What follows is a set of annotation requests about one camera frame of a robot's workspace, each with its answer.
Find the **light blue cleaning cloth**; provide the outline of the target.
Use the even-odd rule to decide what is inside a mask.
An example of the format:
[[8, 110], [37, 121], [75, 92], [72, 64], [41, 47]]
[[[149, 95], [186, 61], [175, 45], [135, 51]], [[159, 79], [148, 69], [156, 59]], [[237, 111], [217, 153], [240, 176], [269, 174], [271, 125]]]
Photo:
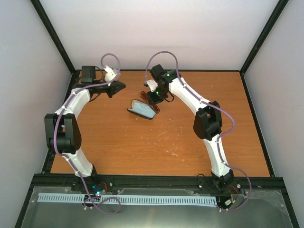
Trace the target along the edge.
[[135, 102], [133, 110], [147, 118], [153, 118], [156, 114], [146, 103]]

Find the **black glasses case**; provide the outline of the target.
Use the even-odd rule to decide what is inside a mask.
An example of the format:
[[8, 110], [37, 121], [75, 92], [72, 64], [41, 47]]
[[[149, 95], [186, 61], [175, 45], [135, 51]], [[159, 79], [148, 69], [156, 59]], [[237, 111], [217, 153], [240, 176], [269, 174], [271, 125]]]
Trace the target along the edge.
[[127, 111], [144, 119], [151, 120], [156, 115], [156, 112], [145, 102], [132, 100], [131, 107]]

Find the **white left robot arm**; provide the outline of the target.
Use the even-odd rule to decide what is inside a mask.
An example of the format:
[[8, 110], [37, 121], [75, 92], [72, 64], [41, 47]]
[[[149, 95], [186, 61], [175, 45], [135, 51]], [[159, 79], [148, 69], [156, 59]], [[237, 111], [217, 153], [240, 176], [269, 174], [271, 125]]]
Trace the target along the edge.
[[56, 112], [44, 117], [48, 148], [66, 160], [74, 174], [83, 179], [82, 185], [88, 191], [98, 188], [99, 179], [96, 168], [81, 149], [82, 136], [77, 118], [94, 95], [105, 93], [111, 98], [126, 87], [118, 81], [120, 71], [104, 66], [102, 78], [97, 79], [96, 70], [95, 66], [83, 66], [67, 100]]

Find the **brown sunglasses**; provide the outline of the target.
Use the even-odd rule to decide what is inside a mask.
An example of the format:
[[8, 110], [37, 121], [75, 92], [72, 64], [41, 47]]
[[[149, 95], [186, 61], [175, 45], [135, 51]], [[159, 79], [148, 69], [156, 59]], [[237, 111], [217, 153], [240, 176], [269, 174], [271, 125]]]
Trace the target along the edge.
[[140, 92], [140, 97], [156, 114], [160, 112], [160, 109], [157, 106], [157, 104], [155, 104], [152, 101], [152, 99], [148, 96], [148, 94], [145, 91]]

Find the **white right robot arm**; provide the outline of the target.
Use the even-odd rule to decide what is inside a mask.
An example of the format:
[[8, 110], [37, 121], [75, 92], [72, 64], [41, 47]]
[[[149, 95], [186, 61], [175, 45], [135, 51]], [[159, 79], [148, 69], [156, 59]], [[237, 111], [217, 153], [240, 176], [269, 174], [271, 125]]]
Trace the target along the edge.
[[142, 92], [141, 97], [156, 113], [160, 112], [157, 104], [168, 101], [170, 95], [179, 98], [193, 112], [193, 130], [206, 146], [213, 186], [217, 191], [224, 190], [232, 183], [234, 174], [227, 162], [220, 137], [223, 122], [219, 103], [200, 96], [176, 70], [166, 71], [161, 65], [156, 65], [150, 74], [152, 80], [145, 83], [150, 91]]

